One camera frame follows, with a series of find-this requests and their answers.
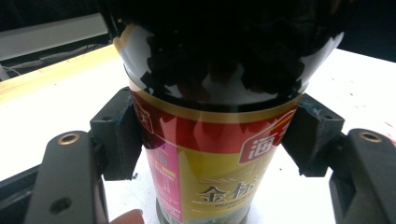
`white table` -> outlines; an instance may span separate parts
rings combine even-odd
[[[90,119],[127,86],[128,77],[113,47],[94,53],[99,55],[95,56],[99,63],[89,61],[95,58],[88,56],[69,60],[61,66],[62,73],[68,75],[38,88],[25,91],[24,85],[11,85],[10,89],[10,80],[0,83],[0,180],[39,164],[46,144],[59,133],[87,132]],[[85,69],[76,70],[76,66]],[[35,85],[42,79],[33,77],[29,82]],[[344,133],[366,128],[396,139],[395,84],[395,63],[337,49],[312,77],[306,92],[346,119]],[[146,223],[159,223],[144,154],[135,171],[136,180],[106,182],[110,219],[141,208]],[[248,224],[334,223],[330,174],[324,178],[299,176],[296,165],[280,147],[251,205]]]

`finger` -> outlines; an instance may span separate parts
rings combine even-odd
[[[144,224],[145,221],[143,220],[142,214],[142,210],[135,209],[117,217],[112,220],[110,224]]]

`bottle label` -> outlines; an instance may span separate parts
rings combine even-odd
[[[168,222],[239,223],[301,97],[261,111],[215,113],[169,104],[134,83],[131,89]]]

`red logo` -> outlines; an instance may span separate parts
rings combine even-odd
[[[152,122],[149,117],[149,112],[143,109],[142,105],[139,104],[136,98],[134,98],[134,111],[136,112],[137,118],[139,119],[143,127],[145,127],[150,133],[154,133],[154,130],[152,129]]]
[[[246,140],[241,148],[239,163],[254,161],[274,149],[288,129],[294,112],[295,109],[276,118],[266,129]]]

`bottle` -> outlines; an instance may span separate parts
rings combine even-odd
[[[99,1],[130,78],[161,223],[246,222],[350,2]]]

